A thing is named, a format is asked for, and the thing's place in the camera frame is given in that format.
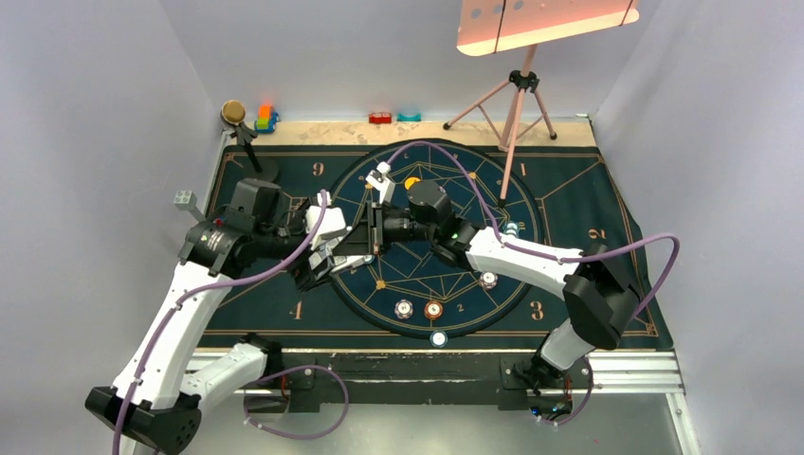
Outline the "pink white poker chip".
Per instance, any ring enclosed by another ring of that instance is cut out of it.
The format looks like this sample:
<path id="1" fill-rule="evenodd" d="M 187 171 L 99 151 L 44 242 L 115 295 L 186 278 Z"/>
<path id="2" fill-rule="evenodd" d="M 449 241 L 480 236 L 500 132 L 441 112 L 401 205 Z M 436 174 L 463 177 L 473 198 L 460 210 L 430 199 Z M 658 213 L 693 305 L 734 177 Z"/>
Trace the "pink white poker chip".
<path id="1" fill-rule="evenodd" d="M 482 289 L 491 290 L 497 285 L 498 276 L 492 272 L 483 272 L 479 275 L 478 283 Z"/>

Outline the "orange chip stack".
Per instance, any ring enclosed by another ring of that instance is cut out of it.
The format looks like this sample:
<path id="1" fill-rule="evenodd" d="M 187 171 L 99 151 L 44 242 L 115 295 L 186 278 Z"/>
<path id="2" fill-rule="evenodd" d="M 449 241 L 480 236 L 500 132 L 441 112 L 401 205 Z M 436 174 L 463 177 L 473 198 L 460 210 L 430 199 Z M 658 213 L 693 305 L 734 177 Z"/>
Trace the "orange chip stack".
<path id="1" fill-rule="evenodd" d="M 444 314 L 443 305 L 436 300 L 430 300 L 426 303 L 423 313 L 429 320 L 437 320 Z"/>

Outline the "pink white chip stack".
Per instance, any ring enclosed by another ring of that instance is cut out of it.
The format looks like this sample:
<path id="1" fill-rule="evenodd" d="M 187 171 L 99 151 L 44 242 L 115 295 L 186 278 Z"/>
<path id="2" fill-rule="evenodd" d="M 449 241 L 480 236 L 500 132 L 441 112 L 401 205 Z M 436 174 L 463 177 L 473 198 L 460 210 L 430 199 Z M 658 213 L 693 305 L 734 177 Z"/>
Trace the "pink white chip stack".
<path id="1" fill-rule="evenodd" d="M 409 300 L 399 300 L 393 308 L 394 314 L 398 319 L 405 320 L 409 319 L 413 313 L 414 308 L 413 304 Z"/>

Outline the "teal chip stack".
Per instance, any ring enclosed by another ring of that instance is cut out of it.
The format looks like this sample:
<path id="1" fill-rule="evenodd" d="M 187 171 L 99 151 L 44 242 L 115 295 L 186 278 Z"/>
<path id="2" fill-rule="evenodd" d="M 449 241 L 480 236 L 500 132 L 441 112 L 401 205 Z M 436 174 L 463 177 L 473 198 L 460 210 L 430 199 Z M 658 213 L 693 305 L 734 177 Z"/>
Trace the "teal chip stack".
<path id="1" fill-rule="evenodd" d="M 436 349 L 444 348 L 448 343 L 448 335 L 444 331 L 434 331 L 429 335 L 429 342 Z"/>

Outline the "blue playing card deck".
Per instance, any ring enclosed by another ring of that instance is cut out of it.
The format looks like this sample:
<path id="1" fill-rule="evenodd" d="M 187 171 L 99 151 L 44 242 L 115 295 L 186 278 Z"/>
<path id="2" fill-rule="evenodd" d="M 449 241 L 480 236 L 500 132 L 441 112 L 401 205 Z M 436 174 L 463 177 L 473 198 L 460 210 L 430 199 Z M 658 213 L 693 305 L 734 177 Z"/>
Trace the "blue playing card deck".
<path id="1" fill-rule="evenodd" d="M 336 274 L 337 261 L 331 243 L 321 244 L 308 258 L 310 273 L 314 281 L 323 281 Z"/>

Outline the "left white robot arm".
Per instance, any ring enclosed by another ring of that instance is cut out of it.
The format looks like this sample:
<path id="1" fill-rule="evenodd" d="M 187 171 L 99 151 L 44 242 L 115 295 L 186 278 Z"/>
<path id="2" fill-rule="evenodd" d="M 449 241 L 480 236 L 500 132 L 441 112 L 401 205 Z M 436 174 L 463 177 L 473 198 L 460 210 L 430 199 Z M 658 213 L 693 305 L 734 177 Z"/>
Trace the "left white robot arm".
<path id="1" fill-rule="evenodd" d="M 231 201 L 186 234 L 172 282 L 155 320 L 124 369 L 90 391 L 85 407 L 113 432 L 116 454 L 179 454 L 203 416 L 247 385 L 269 388 L 294 374 L 282 346 L 254 333 L 222 357 L 190 372 L 193 352 L 213 314 L 234 287 L 282 272 L 312 284 L 343 269 L 330 251 L 348 231 L 328 191 L 297 210 L 300 232 L 280 224 L 280 188 L 240 181 Z"/>

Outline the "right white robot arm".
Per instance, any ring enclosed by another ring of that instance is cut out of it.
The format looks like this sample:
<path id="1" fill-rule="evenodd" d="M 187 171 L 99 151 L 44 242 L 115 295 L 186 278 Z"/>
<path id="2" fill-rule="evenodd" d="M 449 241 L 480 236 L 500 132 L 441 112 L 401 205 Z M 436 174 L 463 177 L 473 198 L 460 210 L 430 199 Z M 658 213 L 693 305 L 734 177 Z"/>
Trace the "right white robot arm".
<path id="1" fill-rule="evenodd" d="M 543 385 L 556 385 L 591 351 L 619 346 L 639 296 L 615 251 L 546 246 L 473 223 L 454 210 L 447 191 L 433 180 L 412 184 L 401 209 L 391 202 L 395 184 L 389 170 L 389 163 L 381 162 L 366 177 L 381 198 L 365 215 L 367 253 L 379 257 L 394 244 L 426 242 L 444 264 L 527 283 L 561 298 L 568 317 L 532 361 Z"/>

